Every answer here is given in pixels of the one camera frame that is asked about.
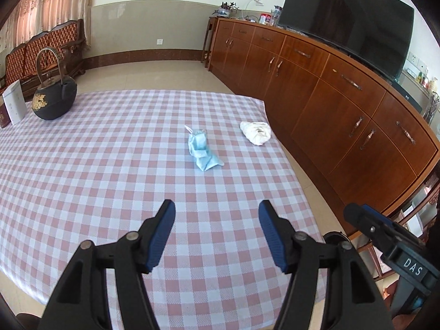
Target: wooden cabinet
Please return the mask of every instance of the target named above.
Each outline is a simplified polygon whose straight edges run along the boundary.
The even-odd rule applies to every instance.
[[[317,76],[300,66],[284,58],[276,61],[265,95],[266,110],[289,134],[295,127],[317,82]]]
[[[263,99],[278,56],[263,48],[251,45],[240,80],[244,95]]]
[[[373,120],[396,144],[417,175],[436,153],[436,147],[422,126],[391,94],[380,104]]]
[[[273,133],[335,212],[397,210],[440,160],[440,142],[398,92],[354,59],[313,39],[220,19],[213,73],[265,102]]]
[[[323,72],[329,53],[300,39],[286,36],[281,57],[300,65],[319,77]]]
[[[384,211],[415,180],[411,166],[379,126],[370,121],[329,182],[344,204]]]
[[[285,36],[279,32],[266,30],[264,28],[256,28],[254,37],[252,38],[252,44],[279,54],[284,42],[284,37]]]
[[[370,118],[336,89],[320,80],[292,137],[327,176],[351,149]]]
[[[216,40],[211,57],[212,67],[223,71],[224,61],[226,60],[227,48],[229,45],[230,36],[227,34],[217,33]]]
[[[245,66],[249,47],[250,43],[241,39],[231,37],[229,40],[223,73],[237,85],[240,82],[241,72],[243,72]]]
[[[219,21],[219,27],[218,27],[218,33],[222,33],[226,36],[232,35],[232,30],[234,29],[234,22],[220,19]]]
[[[232,31],[232,37],[242,39],[243,41],[249,42],[252,41],[252,37],[254,36],[255,27],[248,25],[236,25]]]
[[[353,65],[330,55],[321,76],[360,109],[373,116],[386,90]]]

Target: cast iron teapot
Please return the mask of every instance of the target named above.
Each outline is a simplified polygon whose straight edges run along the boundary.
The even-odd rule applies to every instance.
[[[58,64],[59,76],[51,77],[43,82],[41,76],[41,54],[52,52]],[[58,51],[53,47],[45,47],[37,55],[37,74],[41,84],[38,86],[32,100],[32,110],[45,120],[54,120],[67,113],[76,98],[77,85],[73,78],[65,76],[64,62]]]

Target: blue gripper pad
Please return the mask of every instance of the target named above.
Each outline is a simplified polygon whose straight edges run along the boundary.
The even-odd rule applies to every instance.
[[[265,234],[274,263],[284,273],[287,271],[285,246],[274,223],[274,219],[279,219],[279,217],[270,202],[260,202],[260,205],[258,206],[258,218],[260,219],[261,228]]]
[[[362,205],[361,207],[365,211],[367,211],[371,216],[375,217],[378,221],[381,221],[385,225],[392,227],[392,220],[390,220],[388,217],[385,217],[381,213],[377,212],[374,208],[370,207],[369,205]]]
[[[175,220],[175,204],[170,202],[151,237],[146,267],[152,271],[159,264]]]

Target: black tv screen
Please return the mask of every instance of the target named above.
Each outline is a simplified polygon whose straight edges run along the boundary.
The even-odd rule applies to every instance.
[[[285,0],[279,25],[318,37],[390,79],[408,54],[414,9],[400,0]]]

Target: table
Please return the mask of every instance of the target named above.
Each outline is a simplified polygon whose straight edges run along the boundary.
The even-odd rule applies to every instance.
[[[289,277],[275,267],[257,208],[322,237],[276,137],[263,146],[242,120],[265,121],[262,101],[195,91],[79,95],[63,117],[30,111],[0,131],[0,270],[45,303],[85,239],[116,241],[166,198],[177,215],[159,265],[145,276],[161,329],[257,329],[274,322]],[[207,131],[223,167],[200,171],[184,125]],[[320,275],[317,300],[324,296]],[[114,279],[109,306],[122,329]]]
[[[213,43],[213,34],[216,30],[217,22],[219,21],[219,18],[217,16],[211,16],[208,19],[208,24],[206,26],[206,34],[205,34],[205,40],[203,41],[203,48],[202,48],[202,57],[200,59],[201,63],[205,63],[205,68],[208,68],[208,63],[210,61],[210,53],[211,53],[211,45]],[[208,42],[208,48],[206,48],[206,41],[208,40],[208,35],[212,31],[210,41]]]

